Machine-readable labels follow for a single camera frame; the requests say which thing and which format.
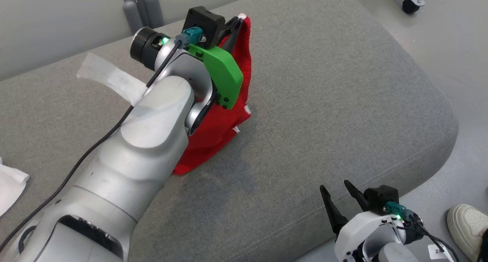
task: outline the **sneaker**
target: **sneaker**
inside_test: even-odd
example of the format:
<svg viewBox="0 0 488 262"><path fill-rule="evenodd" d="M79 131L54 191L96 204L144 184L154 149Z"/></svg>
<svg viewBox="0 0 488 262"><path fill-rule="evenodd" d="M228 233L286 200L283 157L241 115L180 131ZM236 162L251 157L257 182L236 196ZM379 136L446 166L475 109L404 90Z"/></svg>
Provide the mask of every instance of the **sneaker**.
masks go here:
<svg viewBox="0 0 488 262"><path fill-rule="evenodd" d="M477 262L483 235L488 230L488 215L470 205L462 204L449 210L447 220L453 240L472 262Z"/></svg>

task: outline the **white paper towel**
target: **white paper towel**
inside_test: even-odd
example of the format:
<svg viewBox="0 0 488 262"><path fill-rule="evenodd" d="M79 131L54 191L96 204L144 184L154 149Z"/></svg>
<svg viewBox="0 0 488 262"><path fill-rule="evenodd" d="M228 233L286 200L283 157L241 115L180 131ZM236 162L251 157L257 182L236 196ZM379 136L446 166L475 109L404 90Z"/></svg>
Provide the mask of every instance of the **white paper towel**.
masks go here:
<svg viewBox="0 0 488 262"><path fill-rule="evenodd" d="M135 106L148 88L139 79L121 71L111 62L91 52L76 73L78 78L90 79L108 86Z"/></svg>
<svg viewBox="0 0 488 262"><path fill-rule="evenodd" d="M4 166L0 158L0 216L21 196L28 179L28 174Z"/></svg>

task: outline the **chair wheel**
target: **chair wheel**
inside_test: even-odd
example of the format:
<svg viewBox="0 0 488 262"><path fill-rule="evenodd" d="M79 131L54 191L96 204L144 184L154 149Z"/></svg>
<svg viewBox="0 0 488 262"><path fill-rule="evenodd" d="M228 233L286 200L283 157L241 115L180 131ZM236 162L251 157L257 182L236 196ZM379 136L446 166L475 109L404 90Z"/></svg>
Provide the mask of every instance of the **chair wheel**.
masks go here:
<svg viewBox="0 0 488 262"><path fill-rule="evenodd" d="M406 14L413 14L417 10L420 9L418 5L415 5L412 1L410 0L403 0L403 3L401 5L401 8L403 9L403 12Z"/></svg>

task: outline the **sofa cushion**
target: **sofa cushion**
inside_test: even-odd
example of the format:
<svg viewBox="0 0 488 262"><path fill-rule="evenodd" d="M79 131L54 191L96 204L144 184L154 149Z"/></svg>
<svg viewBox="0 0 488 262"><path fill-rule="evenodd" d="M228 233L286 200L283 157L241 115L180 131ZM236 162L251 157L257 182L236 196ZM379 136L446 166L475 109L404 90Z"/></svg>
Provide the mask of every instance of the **sofa cushion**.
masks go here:
<svg viewBox="0 0 488 262"><path fill-rule="evenodd" d="M360 208L344 179L405 194L449 157L458 127L446 97L355 0L242 0L215 12L251 17L253 116L156 196L134 232L132 261L293 260L333 236L321 184L351 217ZM152 72L129 57L130 42L92 52L147 81ZM84 57L0 82L0 156L31 175L0 220L2 239L129 106L75 77Z"/></svg>

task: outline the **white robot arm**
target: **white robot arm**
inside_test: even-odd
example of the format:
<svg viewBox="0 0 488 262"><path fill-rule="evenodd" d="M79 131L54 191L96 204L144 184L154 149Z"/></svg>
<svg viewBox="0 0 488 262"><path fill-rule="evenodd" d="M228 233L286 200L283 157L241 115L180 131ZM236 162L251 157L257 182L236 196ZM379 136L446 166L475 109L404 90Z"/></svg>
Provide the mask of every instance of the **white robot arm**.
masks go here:
<svg viewBox="0 0 488 262"><path fill-rule="evenodd" d="M361 206L350 221L342 216L322 185L320 192L332 230L336 234L335 255L340 262L418 262L405 245L429 236L442 252L438 241L427 232L416 213L398 204L398 191L389 186L369 188L361 193L348 180L345 187ZM449 254L446 258L452 261Z"/></svg>
<svg viewBox="0 0 488 262"><path fill-rule="evenodd" d="M221 60L225 67L233 69L232 74L236 76L222 79L234 79L229 83L232 88L219 92L224 97L231 99L239 95L239 74L242 83L242 73L228 52L233 43L225 41L228 51L215 47L225 37L222 33L225 19L203 7L188 13L191 19L196 13L207 21L201 27L194 26L199 21L191 21L192 27L185 27L175 39L149 28L135 34L131 57L156 71L146 85L147 91L75 165L65 181L87 154L100 145L96 157L75 185L49 208L33 213L35 217L6 252L5 262L127 262L131 236L138 221L168 182L188 146L188 137L218 101L207 63L192 55L188 46L195 45L189 50L218 54L213 63L221 64ZM229 27L233 29L236 24L242 24L242 19L237 17L231 21ZM228 38L234 42L235 39L235 36ZM231 108L229 99L225 100ZM9 239L0 246L0 251Z"/></svg>

